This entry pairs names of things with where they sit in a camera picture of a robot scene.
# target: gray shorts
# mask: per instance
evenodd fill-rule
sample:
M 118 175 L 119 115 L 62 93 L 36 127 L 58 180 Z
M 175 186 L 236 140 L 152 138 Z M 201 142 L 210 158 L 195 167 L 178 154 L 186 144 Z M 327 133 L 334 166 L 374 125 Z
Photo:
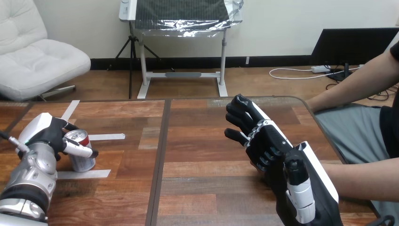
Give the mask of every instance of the gray shorts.
M 324 131 L 350 164 L 389 159 L 380 129 L 380 108 L 347 105 L 316 114 Z M 381 216 L 399 226 L 399 202 L 371 201 Z

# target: wood grain surface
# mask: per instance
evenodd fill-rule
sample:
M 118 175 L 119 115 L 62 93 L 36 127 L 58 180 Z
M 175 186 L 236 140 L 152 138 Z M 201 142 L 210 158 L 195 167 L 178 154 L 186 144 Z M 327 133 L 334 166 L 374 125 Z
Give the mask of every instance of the wood grain surface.
M 275 211 L 275 197 L 249 164 L 244 148 L 224 136 L 225 128 L 234 128 L 225 120 L 225 106 L 230 101 L 172 100 L 170 112 L 169 100 L 79 103 L 71 122 L 89 134 L 124 133 L 126 138 L 92 141 L 100 152 L 94 170 L 111 170 L 109 176 L 58 180 L 49 225 L 282 225 Z M 307 140 L 321 162 L 341 164 L 302 101 L 293 97 L 253 101 L 291 143 Z M 68 106 L 36 103 L 10 134 L 18 136 L 43 112 L 61 117 Z M 10 110 L 5 117 L 12 118 L 20 110 Z M 14 147 L 2 142 L 0 189 L 18 163 Z M 57 170 L 72 170 L 67 156 L 62 156 Z M 341 199 L 339 208 L 346 226 L 375 219 L 362 202 Z
M 301 100 L 252 100 L 292 144 L 307 140 L 321 162 L 341 164 Z M 245 149 L 224 136 L 225 128 L 237 129 L 225 120 L 225 106 L 230 101 L 172 100 L 160 202 L 158 214 L 153 215 L 157 217 L 156 225 L 282 225 L 275 210 L 275 196 L 250 165 Z M 341 199 L 339 208 L 348 226 L 364 225 L 375 219 L 363 203 Z
M 37 103 L 12 129 L 18 136 L 34 117 L 61 117 L 69 103 Z M 70 121 L 89 134 L 124 133 L 124 140 L 91 141 L 99 151 L 93 170 L 107 178 L 58 180 L 50 205 L 50 226 L 144 226 L 149 208 L 164 101 L 79 103 Z M 0 145 L 0 185 L 19 163 L 14 148 Z M 62 155 L 57 171 L 71 171 Z
M 308 70 L 310 66 L 289 67 L 293 69 Z M 295 96 L 301 99 L 310 99 L 326 90 L 326 86 L 335 81 L 320 77 L 304 80 L 275 79 L 269 75 L 275 67 L 240 67 L 226 68 L 225 82 L 230 96 L 241 93 L 248 97 L 262 96 Z M 177 72 L 202 72 L 214 73 L 215 69 L 175 69 Z M 170 70 L 155 70 L 155 73 L 165 73 Z M 311 77 L 312 72 L 293 72 L 287 70 L 274 71 L 273 75 L 279 77 Z M 82 76 L 71 79 L 57 88 L 76 85 L 74 92 L 62 93 L 47 100 L 116 100 L 128 99 L 129 71 L 89 71 Z M 132 98 L 137 98 L 142 84 L 141 71 L 133 71 Z M 205 98 L 219 97 L 216 79 L 203 78 L 153 78 L 148 89 L 147 98 Z M 392 106 L 395 95 L 391 95 L 386 101 L 374 101 L 363 99 L 357 103 L 368 106 Z
M 28 105 L 28 103 L 0 102 L 0 130 L 5 131 Z

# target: baseboard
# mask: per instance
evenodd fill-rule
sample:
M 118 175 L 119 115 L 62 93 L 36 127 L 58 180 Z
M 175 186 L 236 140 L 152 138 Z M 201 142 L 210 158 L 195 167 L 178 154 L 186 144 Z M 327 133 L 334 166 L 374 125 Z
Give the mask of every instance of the baseboard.
M 309 55 L 301 56 L 251 56 L 249 63 L 245 56 L 226 57 L 226 68 L 230 67 L 290 67 L 310 65 Z M 190 58 L 147 58 L 147 70 L 156 69 L 202 69 L 220 68 L 220 57 L 190 57 Z M 91 70 L 129 70 L 129 58 L 91 59 Z M 141 70 L 140 59 L 133 61 L 133 69 Z

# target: monitor stand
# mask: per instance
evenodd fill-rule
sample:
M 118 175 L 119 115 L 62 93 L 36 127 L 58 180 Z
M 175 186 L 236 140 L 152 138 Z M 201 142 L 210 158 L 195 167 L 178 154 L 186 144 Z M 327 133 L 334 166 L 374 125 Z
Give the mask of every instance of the monitor stand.
M 337 72 L 342 72 L 342 71 L 344 71 L 344 72 L 338 73 L 338 74 L 327 75 L 327 77 L 329 77 L 335 81 L 343 81 L 344 79 L 349 77 L 349 75 L 352 74 L 352 72 L 349 71 L 349 63 L 345 63 L 345 68 L 343 70 L 342 69 L 331 69 L 331 72 L 329 72 L 329 73 L 337 73 Z

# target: white wall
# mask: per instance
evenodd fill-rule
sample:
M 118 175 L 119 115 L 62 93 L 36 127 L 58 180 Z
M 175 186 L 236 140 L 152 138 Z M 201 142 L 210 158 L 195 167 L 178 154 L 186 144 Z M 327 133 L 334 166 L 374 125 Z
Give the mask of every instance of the white wall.
M 129 35 L 118 19 L 120 0 L 34 1 L 49 38 L 90 58 L 115 57 Z M 399 0 L 245 0 L 243 10 L 244 22 L 228 31 L 227 56 L 310 55 L 323 28 L 395 26 Z M 221 37 L 148 37 L 145 43 L 161 57 L 217 57 L 221 50 Z

